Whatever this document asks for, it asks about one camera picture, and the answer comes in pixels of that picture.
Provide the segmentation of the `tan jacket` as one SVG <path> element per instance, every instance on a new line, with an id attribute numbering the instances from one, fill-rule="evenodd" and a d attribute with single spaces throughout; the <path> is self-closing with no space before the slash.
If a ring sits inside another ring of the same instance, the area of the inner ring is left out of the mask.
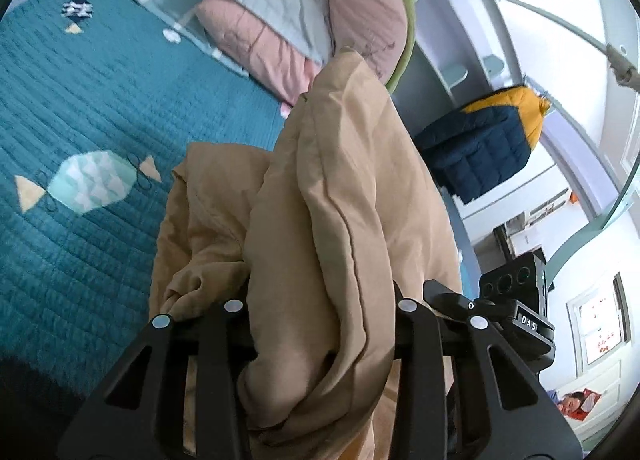
<path id="1" fill-rule="evenodd" d="M 194 142 L 172 172 L 149 312 L 246 291 L 256 357 L 238 389 L 258 459 L 385 459 L 398 395 L 396 295 L 461 290 L 430 172 L 386 87 L 343 50 L 273 150 Z"/>

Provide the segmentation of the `white cabinet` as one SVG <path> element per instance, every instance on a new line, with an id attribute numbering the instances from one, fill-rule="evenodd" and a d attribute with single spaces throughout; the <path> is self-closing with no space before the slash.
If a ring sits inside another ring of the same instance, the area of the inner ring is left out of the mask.
<path id="1" fill-rule="evenodd" d="M 582 406 L 565 417 L 581 443 L 597 440 L 622 415 L 633 390 L 625 365 L 634 342 L 623 277 L 567 304 L 576 376 L 556 390 L 561 396 L 581 392 Z"/>

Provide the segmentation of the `navy yellow puffer jacket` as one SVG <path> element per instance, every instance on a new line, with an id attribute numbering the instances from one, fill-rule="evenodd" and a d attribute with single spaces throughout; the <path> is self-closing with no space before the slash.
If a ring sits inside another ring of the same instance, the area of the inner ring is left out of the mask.
<path id="1" fill-rule="evenodd" d="M 550 108 L 529 87 L 509 86 L 446 113 L 413 141 L 436 182 L 468 204 L 525 168 Z"/>

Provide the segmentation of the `teal quilted bedspread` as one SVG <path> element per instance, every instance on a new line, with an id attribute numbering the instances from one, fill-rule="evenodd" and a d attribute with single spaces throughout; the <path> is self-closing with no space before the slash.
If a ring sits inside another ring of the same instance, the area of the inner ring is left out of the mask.
<path id="1" fill-rule="evenodd" d="M 133 0 L 28 0 L 1 23 L 1 354 L 89 394 L 148 318 L 191 142 L 271 148 L 276 98 Z"/>

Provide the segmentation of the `pink quilt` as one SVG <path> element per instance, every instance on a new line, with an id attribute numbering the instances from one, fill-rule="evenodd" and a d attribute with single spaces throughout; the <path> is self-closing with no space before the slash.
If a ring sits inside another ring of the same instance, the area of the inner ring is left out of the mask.
<path id="1" fill-rule="evenodd" d="M 344 46 L 394 90 L 413 50 L 413 1 L 201 0 L 195 15 L 225 55 L 294 105 Z"/>

